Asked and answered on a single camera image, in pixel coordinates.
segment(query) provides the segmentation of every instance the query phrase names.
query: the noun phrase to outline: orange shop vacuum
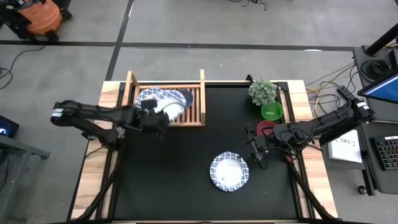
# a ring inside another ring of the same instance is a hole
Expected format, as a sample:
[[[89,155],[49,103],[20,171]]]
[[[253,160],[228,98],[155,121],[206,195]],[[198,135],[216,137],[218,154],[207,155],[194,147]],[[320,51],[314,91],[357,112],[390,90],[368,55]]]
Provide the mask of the orange shop vacuum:
[[[0,0],[0,22],[6,24],[20,39],[37,40],[43,35],[57,41],[56,30],[62,21],[72,18],[52,0]]]

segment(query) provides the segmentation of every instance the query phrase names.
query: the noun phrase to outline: green bowl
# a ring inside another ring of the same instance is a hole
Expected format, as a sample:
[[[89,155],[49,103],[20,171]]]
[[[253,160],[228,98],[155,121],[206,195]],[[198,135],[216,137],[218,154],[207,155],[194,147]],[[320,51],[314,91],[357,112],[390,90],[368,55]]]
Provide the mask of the green bowl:
[[[276,121],[284,115],[284,109],[278,102],[261,106],[261,116],[270,121]]]

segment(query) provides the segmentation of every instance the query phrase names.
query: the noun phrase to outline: monitor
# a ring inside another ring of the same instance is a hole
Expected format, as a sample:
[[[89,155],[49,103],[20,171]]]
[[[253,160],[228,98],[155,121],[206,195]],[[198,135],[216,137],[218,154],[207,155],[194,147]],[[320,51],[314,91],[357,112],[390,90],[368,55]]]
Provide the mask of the monitor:
[[[398,104],[398,73],[376,80],[359,90],[358,95]]]
[[[0,115],[0,134],[13,138],[19,128],[19,124]]]

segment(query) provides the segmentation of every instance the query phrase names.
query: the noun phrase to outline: keyboard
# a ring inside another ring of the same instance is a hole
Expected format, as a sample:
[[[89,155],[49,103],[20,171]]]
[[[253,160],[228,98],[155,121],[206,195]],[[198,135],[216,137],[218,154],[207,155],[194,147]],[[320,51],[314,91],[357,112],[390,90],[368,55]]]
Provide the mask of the keyboard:
[[[381,168],[383,170],[398,170],[398,136],[371,138],[370,140]]]

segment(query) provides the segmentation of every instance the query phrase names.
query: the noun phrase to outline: orange vacuum canister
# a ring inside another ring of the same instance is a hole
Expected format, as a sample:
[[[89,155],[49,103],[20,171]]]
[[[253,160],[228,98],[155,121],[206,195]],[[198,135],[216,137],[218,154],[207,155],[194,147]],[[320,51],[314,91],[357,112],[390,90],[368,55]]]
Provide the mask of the orange vacuum canister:
[[[52,38],[58,39],[55,31],[63,19],[59,7],[52,0],[31,0],[26,1],[25,4],[32,5],[24,7],[18,12],[31,22],[26,29],[34,35],[46,35],[49,38],[54,35]]]

